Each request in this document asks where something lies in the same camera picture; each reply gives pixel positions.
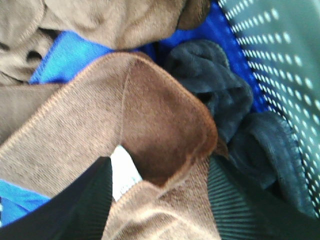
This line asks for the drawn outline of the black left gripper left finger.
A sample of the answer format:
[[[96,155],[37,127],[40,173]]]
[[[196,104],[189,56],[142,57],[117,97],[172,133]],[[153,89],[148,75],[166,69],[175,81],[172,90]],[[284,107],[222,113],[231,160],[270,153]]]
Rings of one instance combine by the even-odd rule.
[[[113,199],[112,164],[99,157],[50,201],[0,230],[2,240],[100,240]]]

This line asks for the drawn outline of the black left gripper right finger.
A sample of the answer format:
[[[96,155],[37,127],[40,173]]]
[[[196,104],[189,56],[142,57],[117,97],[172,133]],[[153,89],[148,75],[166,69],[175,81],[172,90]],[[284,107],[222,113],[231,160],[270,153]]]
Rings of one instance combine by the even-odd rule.
[[[318,240],[320,222],[261,189],[223,156],[209,159],[207,193],[223,240]]]

